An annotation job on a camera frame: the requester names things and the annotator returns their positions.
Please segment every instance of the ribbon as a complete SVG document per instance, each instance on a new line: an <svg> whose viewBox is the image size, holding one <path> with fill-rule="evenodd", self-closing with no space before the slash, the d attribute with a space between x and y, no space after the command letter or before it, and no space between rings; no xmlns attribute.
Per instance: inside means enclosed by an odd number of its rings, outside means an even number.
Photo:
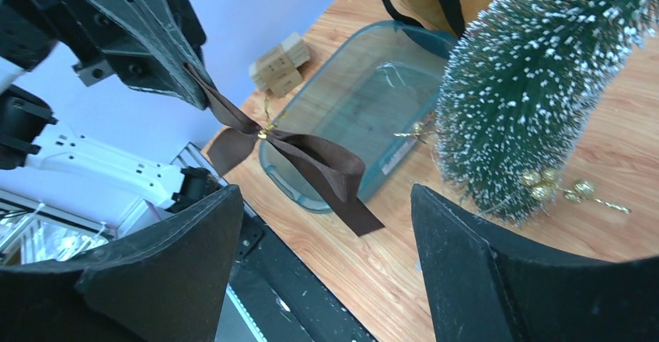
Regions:
<svg viewBox="0 0 659 342"><path fill-rule="evenodd" d="M269 142L316 189L320 197L357 236L384 225L357 198L365 165L344 147L310 134L293 134L269 125L261 127L186 63L185 70L206 94L211 111L226 128L208 149L220 176L240 164L259 140Z"/></svg>

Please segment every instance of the wood grain surface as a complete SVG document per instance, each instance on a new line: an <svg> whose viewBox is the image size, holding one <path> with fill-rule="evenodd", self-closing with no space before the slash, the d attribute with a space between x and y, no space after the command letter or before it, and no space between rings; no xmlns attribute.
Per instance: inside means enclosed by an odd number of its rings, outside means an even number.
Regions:
<svg viewBox="0 0 659 342"><path fill-rule="evenodd" d="M388 18L380 0L336 0L304 35L312 51L312 60L302 68L305 79L353 33ZM657 89L659 40L650 39L607 88L563 175L566 183L593 180L601 199L625 204L632 208L631 215L594 202L570 204L559 199L548 207L549 215L508 228L546 245L604 260L659 253ZM279 112L292 96L273 99L271 112ZM263 94L255 92L242 108L264 123L263 101ZM257 150L226 178L240 185L246 201L379 341L431 342L434 332L423 278L414 268L410 189L421 183L453 201L459 199L442 184L431 147L417 147L368 202L386 229L362 238L335 215L310 214L285 197L261 168Z"/></svg>

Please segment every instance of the glass tray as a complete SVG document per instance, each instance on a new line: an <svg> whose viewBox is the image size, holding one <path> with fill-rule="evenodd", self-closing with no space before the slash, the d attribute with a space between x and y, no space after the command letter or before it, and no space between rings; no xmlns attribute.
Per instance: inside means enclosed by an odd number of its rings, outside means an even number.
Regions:
<svg viewBox="0 0 659 342"><path fill-rule="evenodd" d="M349 149L366 165L359 198L370 199L417 144L409 133L434 112L454 37L393 21L354 34L276 118L283 131L314 134ZM263 141L265 173L303 208L331 209L300 173Z"/></svg>

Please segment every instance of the snowy bristle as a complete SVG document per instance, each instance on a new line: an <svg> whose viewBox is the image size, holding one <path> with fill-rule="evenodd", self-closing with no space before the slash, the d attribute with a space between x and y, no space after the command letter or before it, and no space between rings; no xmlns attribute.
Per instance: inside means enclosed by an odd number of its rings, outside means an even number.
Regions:
<svg viewBox="0 0 659 342"><path fill-rule="evenodd" d="M563 169L603 89L657 21L659 0L494 0L445 70L442 177L466 183L482 211L525 220L541 204L520 175Z"/></svg>

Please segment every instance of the white wall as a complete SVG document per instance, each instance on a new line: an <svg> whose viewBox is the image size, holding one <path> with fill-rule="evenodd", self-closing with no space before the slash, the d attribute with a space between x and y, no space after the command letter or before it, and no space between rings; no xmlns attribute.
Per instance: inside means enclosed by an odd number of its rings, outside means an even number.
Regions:
<svg viewBox="0 0 659 342"><path fill-rule="evenodd" d="M207 69L236 104L254 90L247 68L291 32L303 34L333 0L190 0L208 42ZM55 115L89 137L142 157L170 162L188 141L203 146L220 124L208 112L165 96L134 92L116 77L86 88L64 45L16 84L45 99ZM148 122L149 128L140 124ZM0 188L71 213L118 225L138 196L53 172L16 169L0 173Z"/></svg>

